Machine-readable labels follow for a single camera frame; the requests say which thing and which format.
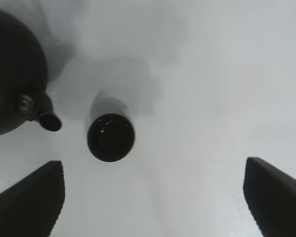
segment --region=white surface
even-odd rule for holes
[[[60,159],[53,237],[260,237],[242,193],[246,157],[296,178],[296,0],[42,2],[0,7],[41,41],[64,127],[0,137],[0,192]],[[99,93],[136,127],[120,162],[86,145]]]

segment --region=kettle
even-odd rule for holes
[[[37,121],[58,131],[62,123],[45,93],[47,61],[33,33],[14,16],[0,10],[0,135]]]

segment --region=black rubber pad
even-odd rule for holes
[[[243,186],[265,237],[296,237],[296,180],[259,158],[248,158]]]
[[[65,201],[62,163],[51,161],[0,194],[0,237],[48,237]]]

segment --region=white background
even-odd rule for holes
[[[46,53],[57,133],[0,137],[0,192],[61,160],[53,237],[260,237],[246,158],[296,178],[296,0],[1,0]],[[93,105],[137,134],[116,163],[86,145]]]

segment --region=kettle spout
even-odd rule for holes
[[[37,121],[48,131],[59,131],[62,127],[62,123],[54,112],[54,107],[50,97],[47,94],[42,94],[37,98],[36,104],[36,113],[34,118],[31,120]]]

